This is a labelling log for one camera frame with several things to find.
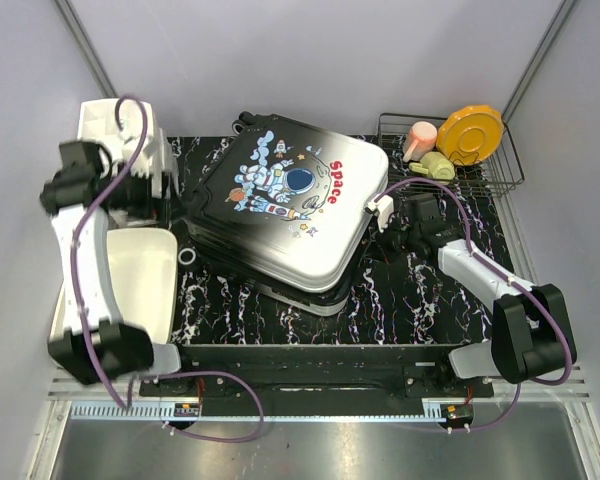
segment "plastic ring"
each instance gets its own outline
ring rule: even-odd
[[[231,129],[233,130],[233,133],[235,133],[236,135],[240,135],[240,132],[242,132],[245,129],[246,125],[241,122],[240,120],[237,120],[235,122],[233,122],[233,124],[231,124]]]
[[[184,260],[182,257],[184,254],[191,254],[191,259],[190,260]],[[178,263],[182,266],[188,266],[191,265],[193,262],[196,261],[196,258],[198,257],[198,255],[196,254],[196,251],[193,248],[187,247],[187,248],[183,248],[182,250],[180,250],[180,252],[178,253]]]

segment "white bracket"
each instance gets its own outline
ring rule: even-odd
[[[509,272],[506,268],[482,253],[474,243],[472,245],[473,252],[469,253],[464,239],[449,242],[438,251],[438,265],[442,273],[449,275],[460,282],[462,286],[469,289],[490,312],[493,311],[493,302],[498,298],[505,294],[514,296],[520,294],[516,288],[510,285],[511,280],[515,280],[516,283],[522,285],[526,290],[531,291],[531,287],[533,287],[531,282]],[[509,281],[504,281],[476,260],[474,258],[476,255],[480,255],[493,265],[494,268],[501,271]]]
[[[71,328],[74,335],[82,332],[82,324],[80,323],[76,296],[71,282],[69,254],[73,232],[85,212],[86,209],[82,205],[75,205],[60,209],[58,215],[51,219],[51,225],[60,247],[62,274],[65,279],[65,314],[62,330]],[[98,328],[100,320],[105,318],[111,323],[122,322],[122,315],[113,294],[113,284],[109,272],[108,229],[109,217],[107,212],[98,208],[87,220],[78,245],[77,261],[80,287],[85,305],[88,308],[87,320],[90,329]]]
[[[378,230],[380,233],[389,225],[389,217],[393,213],[393,198],[389,195],[384,195],[377,202],[375,200],[369,200],[367,203],[367,209],[376,215],[378,220]]]

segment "white tray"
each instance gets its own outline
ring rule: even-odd
[[[168,230],[124,228],[107,233],[113,293],[126,324],[142,327],[153,343],[168,343],[176,300],[178,242]],[[62,336],[64,283],[50,339]]]

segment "pink cup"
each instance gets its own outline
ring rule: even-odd
[[[418,161],[425,153],[433,150],[438,137],[438,129],[429,122],[416,122],[409,130],[407,139],[404,142],[402,151],[404,152],[403,161]]]

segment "metal floor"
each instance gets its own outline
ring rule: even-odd
[[[497,416],[476,405],[474,424]],[[195,425],[235,436],[252,425]],[[271,424],[243,445],[171,437],[132,421],[70,421],[54,480],[212,479],[584,479],[566,412],[555,403],[521,404],[499,427],[470,435],[432,434],[379,423]]]

